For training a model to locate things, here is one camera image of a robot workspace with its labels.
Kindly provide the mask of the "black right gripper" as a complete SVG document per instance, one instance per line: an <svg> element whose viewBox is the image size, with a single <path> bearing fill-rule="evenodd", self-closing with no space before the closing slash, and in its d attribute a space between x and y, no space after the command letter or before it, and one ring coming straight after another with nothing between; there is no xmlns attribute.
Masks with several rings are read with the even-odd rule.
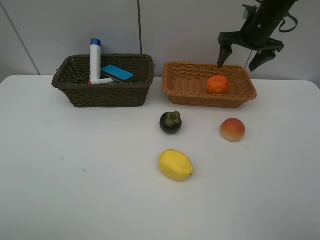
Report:
<svg viewBox="0 0 320 240"><path fill-rule="evenodd" d="M240 31L221 32L218 36L220 52L217 66L222 68L226 60L233 54L232 45L238 45L249 50L258 51L249 64L249 70L255 71L263 64L276 57L275 51L281 52L284 44L271 38L277 28L272 24L253 24L243 26Z"/></svg>

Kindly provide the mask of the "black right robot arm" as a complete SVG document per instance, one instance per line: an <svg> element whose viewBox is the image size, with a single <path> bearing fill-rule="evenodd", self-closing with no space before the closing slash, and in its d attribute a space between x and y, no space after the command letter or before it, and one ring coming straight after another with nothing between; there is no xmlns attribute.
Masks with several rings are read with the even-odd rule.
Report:
<svg viewBox="0 0 320 240"><path fill-rule="evenodd" d="M281 33L290 33L298 26L298 19L289 11L295 0L259 0L260 6L244 4L246 21L240 31L221 32L217 65L221 68L233 53L232 45L238 45L256 51L249 64L249 70L255 71L263 64L272 61L276 52L284 48L282 41L271 38L276 29Z"/></svg>

